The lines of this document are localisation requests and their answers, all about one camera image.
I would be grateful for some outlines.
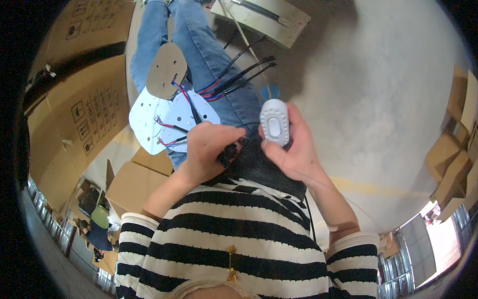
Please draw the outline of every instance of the sleeve cuff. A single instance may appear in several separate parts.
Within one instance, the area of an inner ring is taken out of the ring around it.
[[[123,224],[125,223],[134,223],[134,224],[142,225],[153,231],[155,231],[159,226],[158,221],[148,216],[137,214],[137,213],[124,213],[121,217],[121,225],[123,226]]]
[[[365,232],[357,232],[351,233],[343,237],[342,239],[338,240],[337,242],[330,245],[329,249],[326,253],[326,260],[336,254],[339,251],[342,251],[347,248],[351,248],[354,246],[365,245],[365,244],[372,244],[378,248],[379,245],[379,235],[376,233],[365,233]]]

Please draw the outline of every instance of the warning symbol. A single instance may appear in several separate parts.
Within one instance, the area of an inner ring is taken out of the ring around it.
[[[88,140],[83,144],[83,149],[85,150],[85,154],[88,155],[91,151],[95,148],[93,144],[93,139],[90,137]]]
[[[78,131],[78,135],[80,135],[80,140],[83,140],[89,134],[88,122],[85,120],[76,130]]]
[[[85,109],[83,109],[83,103],[79,101],[73,107],[71,107],[71,114],[73,115],[73,120],[77,123],[83,115],[85,115]]]
[[[66,40],[75,38],[80,34],[81,21],[76,21],[68,26],[68,32],[66,32]]]

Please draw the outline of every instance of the white switch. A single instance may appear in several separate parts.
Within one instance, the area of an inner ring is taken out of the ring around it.
[[[277,118],[269,118],[267,120],[267,126],[269,127],[269,134],[272,137],[277,137],[281,134],[281,122]]]

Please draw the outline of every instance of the hand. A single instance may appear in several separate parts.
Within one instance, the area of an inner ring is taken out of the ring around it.
[[[264,139],[262,126],[259,126],[259,135],[263,141],[262,150],[265,155],[276,164],[280,170],[289,178],[302,181],[306,185],[314,181],[314,173],[321,168],[314,143],[307,124],[302,119],[298,108],[293,104],[286,104],[291,123],[291,143],[289,151],[283,150],[274,142]]]
[[[224,171],[216,160],[224,148],[246,134],[244,128],[202,122],[187,134],[187,158],[178,171],[199,186]]]

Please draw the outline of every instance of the left hand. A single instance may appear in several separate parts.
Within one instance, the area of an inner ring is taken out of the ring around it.
[[[187,158],[178,171],[199,186],[224,171],[216,160],[224,148],[246,134],[244,128],[202,122],[187,134]]]

